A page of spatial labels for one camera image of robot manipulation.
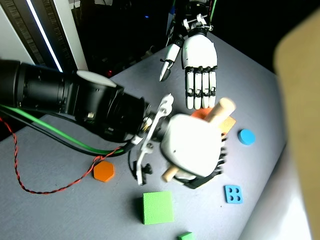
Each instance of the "orange block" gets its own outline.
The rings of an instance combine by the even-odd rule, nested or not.
[[[199,119],[204,119],[210,112],[212,108],[200,108],[191,114],[191,116]],[[220,124],[219,128],[222,133],[228,133],[230,129],[236,124],[236,120],[230,116],[223,123]]]
[[[112,179],[115,174],[115,166],[108,161],[102,161],[93,168],[93,177],[104,183]]]

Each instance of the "blue disc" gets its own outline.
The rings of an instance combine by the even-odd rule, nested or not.
[[[238,133],[239,141],[244,145],[251,145],[256,141],[256,136],[252,131],[243,129]]]

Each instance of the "small green block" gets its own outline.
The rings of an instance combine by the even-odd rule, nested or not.
[[[195,240],[195,236],[192,232],[186,232],[185,234],[178,236],[178,240]]]
[[[143,224],[161,224],[174,221],[170,191],[143,194]]]

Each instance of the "gray tabletop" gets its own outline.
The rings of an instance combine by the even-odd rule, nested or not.
[[[283,113],[276,76],[264,67],[209,34],[218,55],[217,100],[229,97],[237,105],[232,116],[236,125],[229,132],[224,174],[200,189],[192,190],[176,182],[164,183],[161,174],[166,161],[159,146],[147,155],[153,174],[138,186],[128,169],[127,156],[110,158],[115,177],[102,183],[86,177],[64,192],[34,195],[23,191],[13,165],[13,140],[0,143],[0,234],[1,239],[95,239],[95,240],[174,240],[193,232],[197,240],[236,240],[249,219],[260,194],[285,145]],[[170,78],[159,82],[166,49],[112,78],[129,94],[145,99],[155,110],[161,98],[172,93],[173,113],[191,113],[185,107],[185,80],[178,56]],[[111,149],[108,143],[80,126],[51,116],[43,119],[91,146]],[[242,145],[237,132],[248,128],[256,142]],[[92,157],[75,152],[25,127],[17,133],[19,170],[27,188],[49,191],[81,176]],[[225,202],[224,185],[242,188],[244,203]],[[171,191],[172,223],[143,225],[140,198],[145,192]]]

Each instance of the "blue square with holes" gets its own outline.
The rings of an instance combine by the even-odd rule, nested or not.
[[[242,204],[244,198],[242,197],[241,187],[234,185],[224,186],[225,201],[228,204]]]

